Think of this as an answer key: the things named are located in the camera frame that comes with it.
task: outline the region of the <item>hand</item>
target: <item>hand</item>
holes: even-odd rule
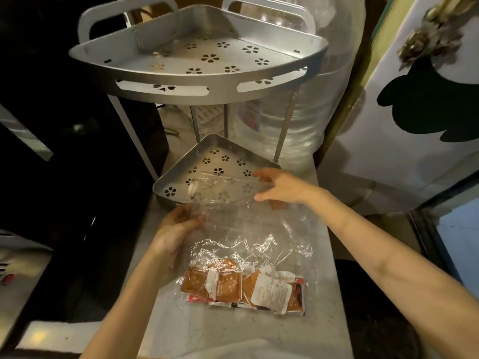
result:
[[[274,187],[264,193],[256,194],[256,201],[280,200],[288,203],[304,203],[309,192],[314,188],[306,181],[297,178],[290,172],[263,168],[255,171],[253,176],[260,177],[260,181],[273,182]]]
[[[151,242],[150,249],[156,254],[169,254],[173,259],[183,243],[185,236],[200,227],[204,216],[191,217],[191,204],[183,204],[173,209],[161,222],[158,232]]]

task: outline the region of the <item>person's right hand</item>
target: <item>person's right hand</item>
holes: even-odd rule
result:
[[[256,201],[280,200],[288,203],[304,203],[309,192],[314,188],[306,181],[297,178],[290,172],[262,168],[253,173],[253,176],[260,177],[260,181],[273,182],[274,187],[264,193],[256,194]]]

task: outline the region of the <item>red round object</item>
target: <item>red round object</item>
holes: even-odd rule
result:
[[[16,275],[14,273],[6,275],[1,281],[3,286],[8,286],[9,284],[11,284],[13,281],[15,281],[15,277]]]

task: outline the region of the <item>person's right arm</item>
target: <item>person's right arm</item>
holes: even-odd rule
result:
[[[283,170],[264,168],[253,175],[275,185],[256,200],[303,203],[315,211],[445,359],[479,358],[479,302],[457,281],[326,190]]]

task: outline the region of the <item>perforated metal tray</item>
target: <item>perforated metal tray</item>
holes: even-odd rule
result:
[[[195,201],[195,195],[189,196],[188,187],[195,177],[207,172],[244,181],[244,190],[248,193],[248,180],[251,180],[251,186],[258,180],[251,176],[252,172],[263,167],[280,169],[278,164],[220,135],[210,134],[157,180],[153,192],[163,205]]]
[[[173,0],[122,0],[83,13],[81,44],[69,55],[81,61],[95,84],[112,96],[178,105],[225,104],[258,99],[314,77],[326,52],[319,36],[222,9]],[[239,0],[314,19],[298,5],[278,0]],[[133,9],[167,3],[172,13],[89,41],[92,25]]]

